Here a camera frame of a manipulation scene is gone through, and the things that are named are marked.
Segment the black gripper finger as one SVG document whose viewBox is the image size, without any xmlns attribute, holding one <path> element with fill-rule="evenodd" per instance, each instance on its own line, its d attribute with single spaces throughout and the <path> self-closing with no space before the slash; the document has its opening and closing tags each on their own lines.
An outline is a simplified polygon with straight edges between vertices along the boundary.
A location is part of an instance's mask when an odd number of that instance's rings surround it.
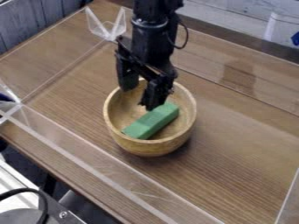
<svg viewBox="0 0 299 224">
<path fill-rule="evenodd" d="M 117 84 L 124 92 L 136 88 L 138 75 L 134 70 L 134 64 L 118 53 L 116 54 L 116 77 Z"/>
<path fill-rule="evenodd" d="M 173 89 L 173 79 L 156 78 L 145 80 L 144 92 L 138 104 L 144 106 L 146 111 L 153 110 L 164 104 L 168 95 Z"/>
</svg>

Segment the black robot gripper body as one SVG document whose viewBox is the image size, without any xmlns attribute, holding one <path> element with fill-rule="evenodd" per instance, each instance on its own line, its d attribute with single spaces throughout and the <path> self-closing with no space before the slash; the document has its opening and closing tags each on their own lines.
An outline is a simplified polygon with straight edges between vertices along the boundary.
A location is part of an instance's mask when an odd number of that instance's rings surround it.
<svg viewBox="0 0 299 224">
<path fill-rule="evenodd" d="M 177 20 L 164 18 L 159 21 L 144 21 L 132 17 L 132 38 L 116 37 L 118 53 L 134 64 L 134 71 L 138 77 L 145 80 L 163 78 L 175 79 L 175 72 L 171 63 L 173 54 L 173 41 L 177 32 Z"/>
</svg>

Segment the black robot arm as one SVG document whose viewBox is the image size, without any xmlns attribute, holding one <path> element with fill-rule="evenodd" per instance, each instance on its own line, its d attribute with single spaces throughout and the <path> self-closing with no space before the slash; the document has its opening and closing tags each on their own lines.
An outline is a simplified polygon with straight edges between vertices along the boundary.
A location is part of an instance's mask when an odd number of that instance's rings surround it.
<svg viewBox="0 0 299 224">
<path fill-rule="evenodd" d="M 116 37 L 116 75 L 125 92 L 138 85 L 138 77 L 146 81 L 138 105 L 146 111 L 164 104 L 173 90 L 177 72 L 171 62 L 177 26 L 181 22 L 176 10 L 183 0 L 134 0 L 130 18 L 132 38 Z"/>
</svg>

